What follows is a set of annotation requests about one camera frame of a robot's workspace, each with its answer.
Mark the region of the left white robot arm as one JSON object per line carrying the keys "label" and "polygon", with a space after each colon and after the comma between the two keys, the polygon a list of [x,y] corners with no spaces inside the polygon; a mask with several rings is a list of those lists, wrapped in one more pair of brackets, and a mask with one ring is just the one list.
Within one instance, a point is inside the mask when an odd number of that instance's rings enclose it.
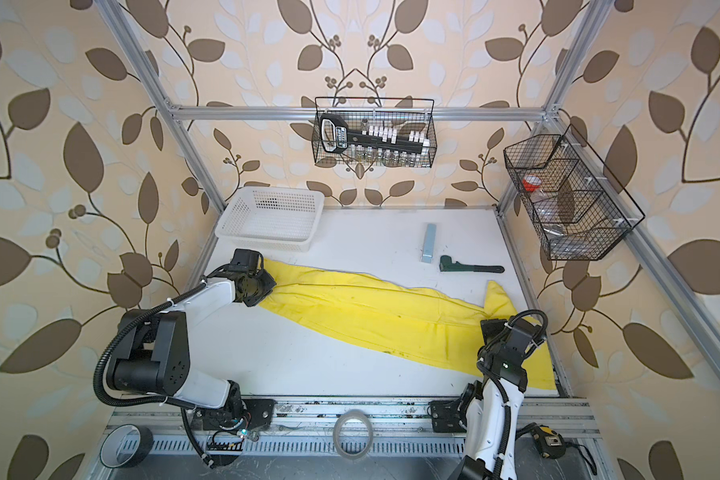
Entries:
{"label": "left white robot arm", "polygon": [[233,303],[259,305],[275,286],[260,252],[237,249],[189,291],[125,313],[94,368],[95,396],[118,408],[155,403],[242,416],[239,385],[192,365],[189,330]]}

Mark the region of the yellow trousers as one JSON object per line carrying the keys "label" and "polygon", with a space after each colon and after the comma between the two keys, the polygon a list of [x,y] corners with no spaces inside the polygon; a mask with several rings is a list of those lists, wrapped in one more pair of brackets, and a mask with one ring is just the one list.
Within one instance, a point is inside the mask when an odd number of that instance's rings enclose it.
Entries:
{"label": "yellow trousers", "polygon": [[387,377],[381,395],[452,395],[482,378],[476,366],[481,324],[517,314],[504,289],[488,282],[476,305],[432,288],[406,288],[365,273],[323,270],[274,259],[274,278],[261,307],[353,347],[387,357],[367,371]]}

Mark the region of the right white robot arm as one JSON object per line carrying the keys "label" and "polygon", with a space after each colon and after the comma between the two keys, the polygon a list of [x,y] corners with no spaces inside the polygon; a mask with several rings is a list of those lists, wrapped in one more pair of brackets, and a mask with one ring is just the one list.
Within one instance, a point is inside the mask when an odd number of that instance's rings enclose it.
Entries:
{"label": "right white robot arm", "polygon": [[521,311],[507,320],[481,322],[484,345],[476,366],[482,383],[460,414],[466,428],[464,454],[452,479],[515,479],[515,441],[520,406],[528,388],[523,363],[546,340],[547,315]]}

